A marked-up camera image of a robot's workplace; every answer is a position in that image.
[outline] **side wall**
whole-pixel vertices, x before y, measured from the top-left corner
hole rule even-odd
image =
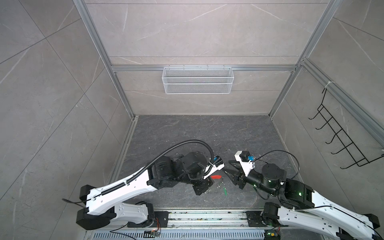
[[[115,65],[296,64],[327,2],[86,0]],[[288,75],[235,72],[230,94],[165,94],[159,72],[119,79],[136,114],[267,114]]]
[[[0,9],[0,239],[75,239],[61,198],[106,183],[128,115],[71,0]]]
[[[384,2],[344,0],[309,59],[339,84],[367,112],[384,124]],[[302,166],[303,181],[324,196],[358,213],[373,213],[384,223],[384,158],[362,167],[353,162],[337,139],[330,142],[329,126],[317,113],[324,87],[305,69],[295,79],[273,118],[289,151]],[[369,159],[383,154],[383,147],[335,100],[330,93],[324,106]],[[330,118],[322,111],[325,118]],[[338,131],[336,123],[330,125]],[[341,134],[343,141],[348,140]],[[361,155],[348,147],[357,160]]]

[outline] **vertical metal post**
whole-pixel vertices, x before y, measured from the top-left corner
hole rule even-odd
[[[83,0],[73,0],[73,2],[76,5],[76,8],[81,16],[81,19],[83,20],[85,27],[87,28],[89,35],[91,36],[91,39],[96,47],[96,50],[99,53],[101,60],[103,61],[105,68],[107,69],[107,72],[111,77],[113,84],[116,87],[116,90],[118,91],[118,94],[121,98],[121,101],[124,104],[125,109],[128,112],[129,117],[133,119],[135,115],[132,111],[131,106],[129,105],[127,96],[125,95],[124,89],[121,86],[119,79],[117,78],[115,72],[112,70],[111,61],[109,60],[107,52],[105,51],[103,43],[101,42],[100,36],[97,33],[96,27],[92,21],[91,15],[89,14],[86,4],[84,3]]]
[[[295,78],[299,74],[300,70],[303,68],[303,64],[301,63],[305,58],[308,58],[308,56],[313,51],[316,43],[319,41],[320,37],[322,36],[323,32],[325,31],[325,28],[328,26],[329,22],[331,21],[334,13],[336,12],[337,8],[341,4],[343,0],[330,0],[327,7],[325,8],[325,11],[323,15],[321,16],[319,23],[317,24],[314,32],[312,33],[312,36],[310,37],[307,45],[305,46],[303,52],[301,53],[299,60],[296,63],[296,70],[290,74],[288,77],[287,82],[283,86],[283,89],[281,90],[279,96],[277,97],[275,103],[273,104],[271,111],[269,112],[269,116],[273,118],[275,115],[277,109],[280,107],[280,104],[283,102],[286,94],[288,93],[289,89],[291,88],[293,82],[295,81]]]

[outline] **mesh panel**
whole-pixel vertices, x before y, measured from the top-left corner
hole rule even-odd
[[[167,94],[230,93],[233,72],[230,67],[168,67],[162,80]]]

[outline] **marble tile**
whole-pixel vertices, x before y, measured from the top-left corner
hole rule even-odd
[[[86,184],[94,187],[107,185],[119,147],[119,142],[111,130],[107,128],[69,198],[71,201],[79,201],[80,188]],[[65,206],[51,239],[76,240],[81,236],[84,237],[85,230],[76,224],[78,210],[80,210],[80,207],[74,204]]]
[[[72,0],[20,0],[44,36],[80,18]]]
[[[280,91],[290,71],[234,71],[231,91]]]
[[[215,4],[215,3],[327,3],[328,0],[85,0],[86,3],[175,3],[175,4]]]
[[[113,65],[126,64],[296,64],[299,56],[274,57],[109,57]]]
[[[332,19],[310,59],[384,124],[383,55],[383,40]]]
[[[85,92],[104,68],[104,64],[84,26],[78,20],[47,38],[72,76]]]
[[[340,167],[347,167],[354,163],[352,158],[345,150],[332,155],[331,152],[342,149],[341,142],[336,138],[331,144],[326,144],[325,142],[329,142],[333,136],[331,128],[326,126],[322,130],[315,129],[315,127],[319,128],[325,123],[320,115],[313,120],[308,119],[309,117],[312,118],[317,112],[316,109],[323,98],[322,90],[323,86],[308,72],[304,71],[295,80],[286,96],[286,100],[313,139],[317,149],[324,157],[329,169],[355,210],[361,214],[374,213],[379,219],[384,219],[384,203],[381,200],[384,198],[384,192],[378,191],[378,189],[382,189],[384,181],[382,175],[384,171],[382,161],[384,161],[384,158],[362,167],[352,166],[348,169],[340,169]],[[326,94],[324,105],[369,160],[375,159],[382,154],[380,144],[330,93]],[[338,127],[333,120],[330,121],[330,124],[334,129]],[[355,147],[348,147],[348,150],[357,160],[362,158]]]
[[[0,2],[0,63],[44,38],[17,0]]]
[[[0,64],[0,196],[82,95],[46,40]]]
[[[88,4],[110,56],[298,56],[326,4]]]
[[[281,90],[289,71],[234,71],[232,91]],[[164,91],[161,71],[118,72],[126,91]]]
[[[228,160],[233,160],[238,150],[248,150],[259,156],[273,149],[283,149],[268,116],[139,116],[120,178],[134,173],[170,146],[188,139],[206,141],[214,153],[221,156],[228,169],[233,169],[228,165]],[[187,154],[191,151],[200,151],[209,157],[206,148],[199,144],[183,145],[168,156]],[[138,155],[149,158],[137,158]],[[286,154],[275,152],[265,158],[265,161],[285,169],[288,176],[294,174]],[[256,163],[256,169],[261,171],[263,165],[262,162]],[[214,185],[200,196],[195,195],[191,185],[179,183],[173,188],[141,194],[129,199],[129,202],[145,200],[154,207],[212,207],[213,203],[215,207],[226,208],[264,206],[266,201],[258,197],[250,185],[242,190],[233,185],[224,172],[218,171],[217,174],[223,176],[222,181],[214,180]],[[272,197],[267,201],[278,202]]]
[[[119,104],[120,97],[106,69],[101,72],[85,94],[108,124]]]
[[[106,128],[84,95],[1,199],[2,239],[49,239]]]
[[[135,114],[268,114],[280,91],[232,91],[230,94],[165,94],[126,91]]]
[[[120,101],[108,125],[108,127],[112,131],[113,135],[115,135],[119,143],[123,142],[124,135],[127,131],[130,122],[131,119],[129,118],[127,110],[125,109],[123,102]]]
[[[381,0],[344,0],[335,18],[384,39],[384,2]]]
[[[300,176],[303,182],[324,197],[354,210],[321,153],[286,100],[281,103],[273,121],[288,151],[299,160]]]

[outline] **white zip tie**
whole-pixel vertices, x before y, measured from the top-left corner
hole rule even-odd
[[[331,82],[331,81],[328,81],[327,85],[325,85],[325,87],[324,87],[324,88],[327,88],[328,84],[330,84],[330,83],[336,83],[336,82]]]

